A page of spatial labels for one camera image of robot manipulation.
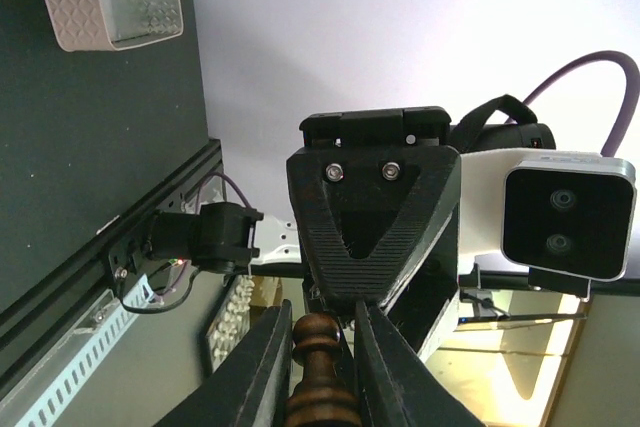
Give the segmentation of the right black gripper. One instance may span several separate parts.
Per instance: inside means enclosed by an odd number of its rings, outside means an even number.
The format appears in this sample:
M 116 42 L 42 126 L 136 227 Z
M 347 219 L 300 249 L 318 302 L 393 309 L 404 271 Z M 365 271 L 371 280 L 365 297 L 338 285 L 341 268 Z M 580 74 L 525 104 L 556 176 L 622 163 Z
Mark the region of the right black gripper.
M 445 144 L 450 123 L 441 107 L 321 113 L 301 122 L 305 147 L 342 147 L 302 148 L 286 163 L 301 249 L 327 307 L 393 304 L 452 223 L 460 155 L 413 146 Z

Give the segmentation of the black rail base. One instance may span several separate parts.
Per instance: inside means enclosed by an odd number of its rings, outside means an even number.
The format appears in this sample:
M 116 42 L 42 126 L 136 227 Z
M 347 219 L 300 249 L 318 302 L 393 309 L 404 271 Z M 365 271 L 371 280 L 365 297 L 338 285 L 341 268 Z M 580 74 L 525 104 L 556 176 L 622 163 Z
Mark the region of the black rail base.
M 207 145 L 123 216 L 1 313 L 1 397 L 20 381 L 110 290 L 129 292 L 151 272 L 143 228 L 153 214 L 183 213 L 211 170 L 223 169 L 221 142 Z

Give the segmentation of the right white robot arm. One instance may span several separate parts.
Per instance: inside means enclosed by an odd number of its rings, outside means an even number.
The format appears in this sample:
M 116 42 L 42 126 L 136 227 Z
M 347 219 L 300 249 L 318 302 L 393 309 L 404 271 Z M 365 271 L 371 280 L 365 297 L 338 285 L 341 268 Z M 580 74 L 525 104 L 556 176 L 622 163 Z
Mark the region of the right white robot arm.
M 504 95 L 453 123 L 440 107 L 315 114 L 286 163 L 311 312 L 352 320 L 359 302 L 402 308 L 426 276 L 437 304 L 457 287 L 462 158 L 556 145 L 550 128 Z

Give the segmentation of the dark chess bishop piece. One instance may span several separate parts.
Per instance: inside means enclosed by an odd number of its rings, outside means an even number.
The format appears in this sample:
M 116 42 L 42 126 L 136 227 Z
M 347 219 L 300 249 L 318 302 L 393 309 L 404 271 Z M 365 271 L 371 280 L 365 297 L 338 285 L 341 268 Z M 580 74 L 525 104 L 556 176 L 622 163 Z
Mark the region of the dark chess bishop piece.
M 336 374 L 342 348 L 338 323 L 328 314 L 301 317 L 292 331 L 292 358 L 302 380 L 286 402 L 287 426 L 360 426 L 354 393 Z

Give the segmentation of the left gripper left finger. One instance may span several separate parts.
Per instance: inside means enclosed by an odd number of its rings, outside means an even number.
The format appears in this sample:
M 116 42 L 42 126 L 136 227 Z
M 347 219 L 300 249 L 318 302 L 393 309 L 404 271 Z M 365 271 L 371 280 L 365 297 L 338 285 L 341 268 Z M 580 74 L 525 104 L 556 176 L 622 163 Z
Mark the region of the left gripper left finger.
M 292 305 L 265 310 L 220 367 L 157 424 L 282 426 L 289 395 Z

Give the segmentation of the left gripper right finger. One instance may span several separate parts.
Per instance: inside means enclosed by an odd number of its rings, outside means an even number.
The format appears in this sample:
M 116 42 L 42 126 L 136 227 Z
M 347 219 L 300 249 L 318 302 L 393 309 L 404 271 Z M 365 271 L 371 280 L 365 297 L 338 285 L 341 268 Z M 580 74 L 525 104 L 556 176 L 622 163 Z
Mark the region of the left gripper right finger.
M 434 378 L 380 308 L 364 302 L 356 304 L 354 362 L 365 426 L 483 424 Z

